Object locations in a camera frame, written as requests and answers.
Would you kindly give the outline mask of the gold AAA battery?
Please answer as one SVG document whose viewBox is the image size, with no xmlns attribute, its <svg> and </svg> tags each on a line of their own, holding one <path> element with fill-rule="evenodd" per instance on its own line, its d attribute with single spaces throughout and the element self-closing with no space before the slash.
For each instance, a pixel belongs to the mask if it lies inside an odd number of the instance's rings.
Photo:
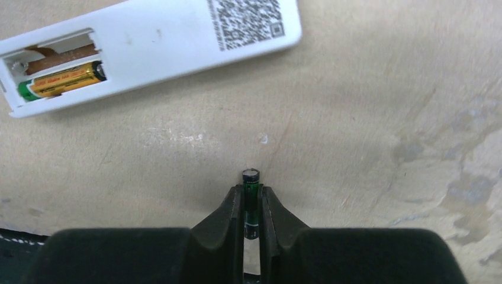
<svg viewBox="0 0 502 284">
<path fill-rule="evenodd" d="M 96 60 L 19 83 L 18 93 L 28 102 L 60 96 L 106 81 L 102 61 Z"/>
</svg>

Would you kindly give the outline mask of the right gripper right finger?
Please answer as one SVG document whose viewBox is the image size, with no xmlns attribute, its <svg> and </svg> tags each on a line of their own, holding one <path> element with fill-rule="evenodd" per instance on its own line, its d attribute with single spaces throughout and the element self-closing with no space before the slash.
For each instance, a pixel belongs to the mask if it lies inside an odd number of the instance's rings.
<svg viewBox="0 0 502 284">
<path fill-rule="evenodd" d="M 302 278 L 296 241 L 308 226 L 286 209 L 271 187 L 259 192 L 260 281 L 298 283 Z"/>
</svg>

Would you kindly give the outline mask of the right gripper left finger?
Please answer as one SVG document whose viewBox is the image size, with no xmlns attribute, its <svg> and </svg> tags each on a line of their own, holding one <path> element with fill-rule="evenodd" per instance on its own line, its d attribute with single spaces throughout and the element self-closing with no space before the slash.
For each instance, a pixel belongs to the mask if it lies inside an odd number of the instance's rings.
<svg viewBox="0 0 502 284">
<path fill-rule="evenodd" d="M 243 187 L 232 187 L 220 206 L 191 229 L 190 283 L 242 283 Z"/>
</svg>

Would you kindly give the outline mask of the green AAA battery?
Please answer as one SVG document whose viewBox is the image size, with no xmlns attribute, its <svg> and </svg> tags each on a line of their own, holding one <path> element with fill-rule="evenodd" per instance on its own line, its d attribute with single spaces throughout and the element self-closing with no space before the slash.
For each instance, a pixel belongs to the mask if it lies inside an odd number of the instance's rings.
<svg viewBox="0 0 502 284">
<path fill-rule="evenodd" d="M 259 237 L 258 191 L 260 171 L 254 168 L 242 172 L 244 191 L 244 236 L 248 240 Z"/>
</svg>

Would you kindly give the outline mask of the white remote control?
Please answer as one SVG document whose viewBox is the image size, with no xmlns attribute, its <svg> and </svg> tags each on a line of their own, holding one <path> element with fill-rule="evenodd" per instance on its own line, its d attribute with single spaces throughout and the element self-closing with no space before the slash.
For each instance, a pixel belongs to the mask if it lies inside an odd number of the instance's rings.
<svg viewBox="0 0 502 284">
<path fill-rule="evenodd" d="M 297 1 L 125 1 L 1 41 L 1 84 L 24 118 L 132 91 L 296 45 Z M 105 80 L 25 98 L 35 78 L 88 62 Z"/>
</svg>

